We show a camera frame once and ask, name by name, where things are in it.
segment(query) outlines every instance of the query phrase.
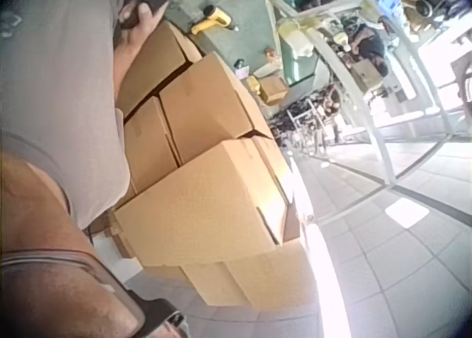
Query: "stack of cardboard boxes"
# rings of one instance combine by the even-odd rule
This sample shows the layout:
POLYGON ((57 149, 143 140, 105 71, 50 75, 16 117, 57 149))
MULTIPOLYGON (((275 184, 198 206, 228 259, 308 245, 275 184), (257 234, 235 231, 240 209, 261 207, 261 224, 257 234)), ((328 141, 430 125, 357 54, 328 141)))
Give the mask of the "stack of cardboard boxes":
POLYGON ((132 182, 117 235, 145 270, 190 282, 212 306, 312 303, 290 169, 228 66, 164 22, 118 104, 132 182))

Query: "metal frame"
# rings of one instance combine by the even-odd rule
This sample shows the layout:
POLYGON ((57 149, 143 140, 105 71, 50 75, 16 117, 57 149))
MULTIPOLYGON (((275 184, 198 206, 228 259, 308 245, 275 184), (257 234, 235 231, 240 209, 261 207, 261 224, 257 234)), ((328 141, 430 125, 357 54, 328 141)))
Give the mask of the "metal frame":
MULTIPOLYGON (((318 15, 325 12, 339 13, 344 10, 352 10, 357 7, 360 7, 363 0, 338 0, 338 1, 332 2, 331 4, 324 5, 321 7, 316 7, 311 10, 305 11, 303 13, 298 13, 297 11, 295 11, 295 9, 290 7, 283 0, 269 0, 269 1, 286 18, 292 18, 294 20, 301 20, 301 19, 310 17, 312 15, 318 15)), ((338 56, 334 53, 334 51, 329 47, 329 45, 323 39, 322 35, 315 30, 306 32, 305 33, 306 36, 310 39, 310 41, 315 46, 316 51, 320 55, 320 58, 322 58, 326 63, 328 63, 330 68, 333 70, 333 72, 336 74, 338 79, 344 85, 351 100, 354 102, 355 106, 358 108, 358 111, 360 112, 360 115, 361 115, 361 119, 364 122, 364 127, 367 133, 369 134, 369 138, 371 139, 372 144, 374 145, 376 149, 378 161, 384 166, 384 169, 385 169, 384 179, 379 179, 378 177, 371 176, 371 175, 367 177, 379 184, 379 187, 377 189, 366 194, 365 196, 358 199, 357 201, 354 201, 352 204, 347 205, 344 209, 318 219, 316 223, 319 226, 324 226, 326 224, 329 224, 335 221, 338 218, 341 218, 342 216, 345 216, 346 214, 352 212, 354 209, 360 207, 364 202, 375 198, 384 190, 395 190, 396 188, 398 188, 397 183, 401 179, 404 179, 405 177, 409 176, 410 174, 415 172, 419 167, 421 167, 421 165, 423 165, 428 160, 430 160, 430 158, 432 158, 435 155, 435 153, 447 141, 449 141, 454 136, 454 132, 455 132, 454 129, 456 127, 451 124, 451 121, 448 118, 449 114, 443 108, 443 104, 441 103, 440 97, 437 93, 437 88, 434 85, 434 81, 432 80, 431 75, 428 73, 426 66, 424 65, 423 61, 421 60, 419 56, 418 49, 411 43, 411 41, 408 39, 404 31, 395 22, 393 22, 389 18, 386 19, 386 22, 391 25, 392 29, 400 38, 400 41, 402 41, 406 45, 407 50, 409 51, 411 56, 414 58, 418 66, 418 69, 420 70, 420 73, 424 77, 426 85, 420 80, 419 76, 417 79, 411 79, 411 82, 417 91, 422 89, 429 92, 428 95, 426 96, 422 95, 421 97, 426 98, 427 100, 431 102, 433 106, 436 105, 440 109, 440 111, 436 115, 441 116, 445 131, 446 131, 446 135, 444 138, 438 140, 438 142, 434 146, 432 146, 430 150, 428 150, 425 154, 423 154, 417 161, 413 162, 412 165, 407 167, 407 169, 405 169, 398 176, 396 176, 393 170, 392 160, 390 158, 389 152, 384 142, 384 138, 382 137, 380 133, 380 128, 377 128, 374 125, 373 119, 370 116, 369 109, 367 108, 367 105, 364 102, 364 96, 361 90, 359 89, 359 87, 357 86, 357 83, 354 81, 352 75, 347 70, 345 65, 339 60, 338 56)), ((296 118, 293 118, 291 114, 289 115, 290 115, 290 118, 292 119, 292 122, 297 127, 296 118)), ((337 167, 344 168, 348 171, 359 174, 361 176, 366 176, 360 171, 351 169, 350 167, 346 165, 341 165, 337 162, 334 162, 333 160, 329 158, 325 159, 325 158, 320 158, 317 156, 310 156, 310 155, 307 155, 307 156, 329 162, 337 167)))
MULTIPOLYGON (((293 20, 302 20, 304 18, 311 17, 313 15, 319 15, 326 12, 340 13, 345 10, 353 10, 355 8, 359 8, 364 0, 338 0, 331 2, 330 4, 315 7, 311 10, 302 13, 298 13, 295 9, 290 7, 283 0, 269 1, 287 18, 292 18, 293 20)), ((371 1, 374 7, 376 7, 375 0, 368 1, 371 1)), ((420 73, 424 77, 426 86, 423 85, 419 78, 412 80, 413 86, 417 91, 421 90, 422 88, 417 87, 418 83, 421 83, 423 90, 429 92, 427 96, 421 97, 426 97, 433 106, 437 106, 440 109, 439 115, 442 118, 446 134, 452 136, 454 133, 453 126, 451 125, 451 122, 448 118, 448 114, 443 108, 443 104, 441 103, 437 88, 434 85, 434 81, 432 80, 431 75, 428 73, 426 66, 421 60, 417 49, 413 46, 404 31, 395 22, 393 22, 389 18, 386 18, 386 22, 392 27, 392 29, 398 35, 400 40, 406 45, 407 50, 414 58, 418 69, 420 70, 420 73)), ((363 121, 364 127, 366 128, 366 131, 369 134, 371 143, 375 147, 378 160, 384 166, 385 184, 396 184, 398 178, 396 177, 395 172, 393 170, 392 160, 390 159, 390 155, 386 148, 384 138, 382 137, 379 128, 377 128, 373 122, 373 118, 370 115, 369 109, 367 108, 367 105, 364 102, 364 95, 359 89, 357 83, 354 81, 352 75, 350 74, 346 66, 339 60, 339 57, 323 39, 321 33, 317 32, 316 30, 309 30, 305 34, 315 46, 315 49, 319 53, 320 57, 327 63, 327 65, 333 70, 338 79, 341 81, 342 85, 347 91, 347 94, 353 101, 354 105, 357 107, 359 115, 363 121)))

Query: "hand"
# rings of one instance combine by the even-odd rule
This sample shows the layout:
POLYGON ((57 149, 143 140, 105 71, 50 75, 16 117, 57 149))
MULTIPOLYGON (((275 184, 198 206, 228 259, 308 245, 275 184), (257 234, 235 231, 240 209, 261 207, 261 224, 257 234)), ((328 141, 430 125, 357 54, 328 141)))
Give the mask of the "hand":
POLYGON ((356 44, 351 44, 351 52, 353 52, 354 55, 359 55, 359 47, 356 44))
MULTIPOLYGON (((125 5, 119 13, 119 21, 126 21, 135 7, 136 2, 125 5)), ((167 3, 153 15, 148 4, 140 4, 138 7, 138 25, 132 30, 122 31, 122 41, 114 53, 113 82, 115 100, 118 100, 119 90, 125 79, 126 72, 129 70, 146 39, 148 39, 149 35, 162 20, 166 8, 167 3)))
MULTIPOLYGON (((119 13, 119 21, 126 21, 130 17, 133 10, 136 8, 136 5, 137 3, 135 1, 126 4, 119 13)), ((159 22, 162 20, 166 8, 167 2, 161 8, 159 8, 156 13, 153 14, 148 4, 139 4, 139 23, 131 30, 122 31, 121 44, 124 44, 131 49, 140 50, 146 39, 148 39, 149 35, 155 30, 159 22)))

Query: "yellow power tool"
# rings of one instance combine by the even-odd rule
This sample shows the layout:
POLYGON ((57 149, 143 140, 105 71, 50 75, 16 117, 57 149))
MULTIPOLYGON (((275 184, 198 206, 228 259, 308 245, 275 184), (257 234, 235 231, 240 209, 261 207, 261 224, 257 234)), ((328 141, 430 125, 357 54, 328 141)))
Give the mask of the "yellow power tool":
POLYGON ((197 35, 199 32, 207 30, 213 26, 222 26, 228 30, 239 31, 239 28, 234 24, 231 17, 224 11, 211 4, 204 9, 205 19, 192 27, 192 34, 197 35))

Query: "person in background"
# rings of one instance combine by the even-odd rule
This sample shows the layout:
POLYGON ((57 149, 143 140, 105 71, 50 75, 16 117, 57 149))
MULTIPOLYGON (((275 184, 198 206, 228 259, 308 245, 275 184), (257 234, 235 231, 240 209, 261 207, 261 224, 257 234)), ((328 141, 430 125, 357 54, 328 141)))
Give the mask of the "person in background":
POLYGON ((1 336, 188 337, 175 308, 149 311, 81 231, 128 189, 115 100, 165 7, 140 4, 114 51, 134 2, 0 2, 1 336))
POLYGON ((380 35, 366 24, 358 24, 356 17, 341 21, 351 46, 351 52, 343 57, 347 66, 351 67, 355 62, 367 59, 382 77, 386 77, 389 67, 385 61, 386 47, 380 35))
POLYGON ((380 35, 366 24, 359 25, 350 39, 351 52, 354 60, 369 60, 382 77, 389 74, 389 67, 385 61, 386 48, 380 35))

